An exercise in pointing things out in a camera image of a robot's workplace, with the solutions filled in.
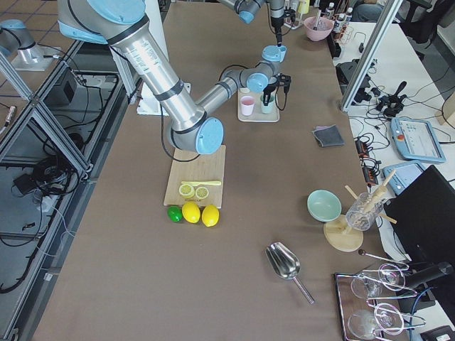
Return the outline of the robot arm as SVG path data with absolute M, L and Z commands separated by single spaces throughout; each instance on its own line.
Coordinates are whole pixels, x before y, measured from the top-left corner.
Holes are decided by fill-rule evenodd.
M 286 6 L 283 0 L 220 0 L 219 3 L 233 10 L 239 16 L 240 20 L 246 24 L 250 24 L 255 19 L 259 10 L 267 5 L 269 27 L 275 35 L 277 46 L 279 47 L 282 46 L 282 26 L 284 25 L 284 19 L 295 18 L 295 10 L 290 6 Z
M 58 24 L 68 38 L 118 48 L 170 116 L 170 144 L 204 155 L 215 153 L 223 142 L 222 122 L 211 114 L 240 88 L 263 92 L 280 74 L 286 51 L 281 27 L 293 11 L 283 1 L 268 4 L 276 45 L 264 48 L 256 67 L 227 71 L 198 101 L 185 90 L 150 33 L 144 1 L 59 1 Z

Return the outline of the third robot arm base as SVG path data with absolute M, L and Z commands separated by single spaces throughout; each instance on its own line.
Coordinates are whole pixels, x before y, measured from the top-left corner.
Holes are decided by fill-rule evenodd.
M 14 53 L 18 55 L 13 60 L 16 69 L 46 69 L 43 50 L 37 45 L 25 23 L 18 19 L 7 19 L 1 22 L 1 55 L 9 58 Z

